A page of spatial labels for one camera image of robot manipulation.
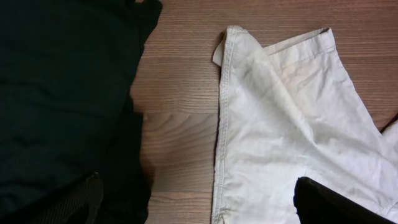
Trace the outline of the black garment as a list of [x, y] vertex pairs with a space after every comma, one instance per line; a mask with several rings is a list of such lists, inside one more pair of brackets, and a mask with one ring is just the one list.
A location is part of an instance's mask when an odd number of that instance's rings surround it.
[[1, 222], [99, 176], [95, 223], [144, 223], [143, 115], [130, 95], [160, 1], [1, 2]]

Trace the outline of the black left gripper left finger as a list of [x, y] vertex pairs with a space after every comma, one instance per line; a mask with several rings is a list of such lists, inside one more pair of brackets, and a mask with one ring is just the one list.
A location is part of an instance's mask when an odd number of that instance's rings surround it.
[[29, 223], [94, 224], [102, 200], [103, 183], [94, 172], [41, 200]]

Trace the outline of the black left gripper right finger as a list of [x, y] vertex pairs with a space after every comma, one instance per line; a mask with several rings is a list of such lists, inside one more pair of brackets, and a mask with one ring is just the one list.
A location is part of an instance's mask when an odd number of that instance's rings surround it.
[[300, 177], [294, 206], [301, 224], [393, 224], [308, 177]]

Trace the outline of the beige khaki shorts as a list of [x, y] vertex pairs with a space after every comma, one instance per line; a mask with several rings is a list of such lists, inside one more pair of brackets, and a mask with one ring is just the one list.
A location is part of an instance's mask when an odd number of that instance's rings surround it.
[[213, 223], [298, 223], [300, 177], [397, 221], [397, 125], [374, 125], [331, 29], [263, 47], [229, 26], [213, 61], [221, 67]]

